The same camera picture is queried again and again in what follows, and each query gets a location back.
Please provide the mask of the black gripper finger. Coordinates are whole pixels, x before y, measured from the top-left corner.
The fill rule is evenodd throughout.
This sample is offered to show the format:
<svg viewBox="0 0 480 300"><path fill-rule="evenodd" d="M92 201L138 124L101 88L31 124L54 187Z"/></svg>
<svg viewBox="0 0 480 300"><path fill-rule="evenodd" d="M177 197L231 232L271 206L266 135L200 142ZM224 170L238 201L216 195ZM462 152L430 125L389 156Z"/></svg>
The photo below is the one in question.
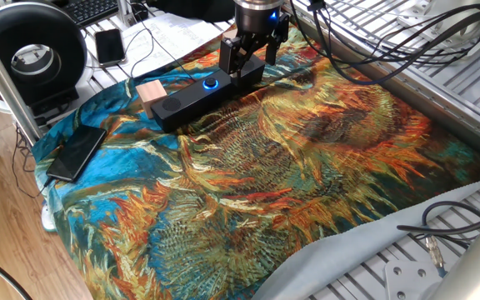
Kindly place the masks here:
<svg viewBox="0 0 480 300"><path fill-rule="evenodd" d="M223 35L220 43L219 67L227 75L240 79L243 67L253 55L253 35Z"/></svg>
<svg viewBox="0 0 480 300"><path fill-rule="evenodd" d="M284 13L278 19L277 26L267 40L265 61L269 65L276 62L277 52L281 44L288 40L289 15Z"/></svg>

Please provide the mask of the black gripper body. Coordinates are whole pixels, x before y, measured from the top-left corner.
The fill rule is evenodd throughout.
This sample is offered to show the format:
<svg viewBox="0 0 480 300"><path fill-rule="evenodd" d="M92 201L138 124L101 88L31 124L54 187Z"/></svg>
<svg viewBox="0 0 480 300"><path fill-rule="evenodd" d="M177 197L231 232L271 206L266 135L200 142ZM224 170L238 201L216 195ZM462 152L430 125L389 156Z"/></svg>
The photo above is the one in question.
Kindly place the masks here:
<svg viewBox="0 0 480 300"><path fill-rule="evenodd" d="M278 26L281 6L281 3L236 3L236 37L266 42Z"/></svg>

